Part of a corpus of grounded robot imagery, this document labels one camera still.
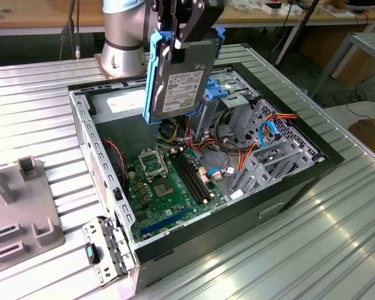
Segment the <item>motherboard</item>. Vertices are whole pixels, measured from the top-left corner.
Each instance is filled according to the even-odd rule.
[[[166,154],[158,149],[146,151],[127,164],[126,170],[129,204],[136,217],[131,228],[136,242],[226,203],[191,149]]]

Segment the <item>gray plastic holder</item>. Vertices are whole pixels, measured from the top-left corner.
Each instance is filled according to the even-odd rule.
[[[0,170],[0,271],[65,241],[43,163],[32,156]]]

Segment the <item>silver cylinder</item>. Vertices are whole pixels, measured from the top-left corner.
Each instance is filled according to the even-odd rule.
[[[146,16],[146,33],[144,23]],[[143,39],[150,38],[157,27],[157,13],[146,11],[146,4],[115,14],[104,13],[106,43],[101,53],[101,67],[107,76],[125,78],[143,75],[146,58]]]

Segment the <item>ram slot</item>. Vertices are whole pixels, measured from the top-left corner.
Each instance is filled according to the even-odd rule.
[[[172,165],[182,178],[182,181],[186,185],[187,189],[193,195],[196,204],[201,204],[205,199],[210,199],[210,195],[206,187],[192,170],[192,167],[189,165],[188,160],[183,154],[170,156],[169,160],[172,162]]]

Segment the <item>slotted metal surface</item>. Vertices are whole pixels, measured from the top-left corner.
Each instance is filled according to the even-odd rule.
[[[375,57],[375,33],[356,33],[351,36],[352,42]]]
[[[296,207],[135,298],[375,299],[375,157],[253,50],[223,47],[217,64],[232,62],[254,72],[346,160]],[[0,166],[27,154],[42,159],[66,232],[63,246],[0,272],[0,298],[130,295],[129,281],[98,288],[79,230],[103,212],[78,149],[65,86],[102,79],[97,63],[5,67],[0,76]]]

